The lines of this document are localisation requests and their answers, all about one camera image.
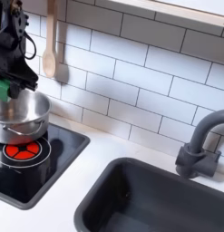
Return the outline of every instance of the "pot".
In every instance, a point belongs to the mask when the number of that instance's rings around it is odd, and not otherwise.
[[[24,144],[42,137],[48,128],[50,100],[40,92],[23,90],[18,99],[0,100],[0,143]]]

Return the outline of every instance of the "stove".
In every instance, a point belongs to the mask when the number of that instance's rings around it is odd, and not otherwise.
[[[86,136],[50,124],[29,144],[0,143],[0,200],[30,209],[85,149]]]

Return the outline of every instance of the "sink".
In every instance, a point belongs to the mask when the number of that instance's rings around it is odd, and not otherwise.
[[[74,215],[79,232],[224,232],[224,193],[136,159],[116,159]]]

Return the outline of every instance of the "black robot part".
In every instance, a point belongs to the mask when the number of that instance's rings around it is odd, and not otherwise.
[[[8,95],[17,98],[25,88],[36,89],[38,76],[26,64],[26,39],[34,41],[26,33],[28,15],[24,14],[22,2],[0,0],[0,79],[10,81]]]

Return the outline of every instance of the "gray faucet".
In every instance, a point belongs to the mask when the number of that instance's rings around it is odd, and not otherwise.
[[[223,123],[224,110],[211,113],[198,124],[190,143],[180,148],[176,159],[176,170],[182,177],[193,179],[198,175],[214,176],[221,153],[211,156],[202,147],[209,131]]]

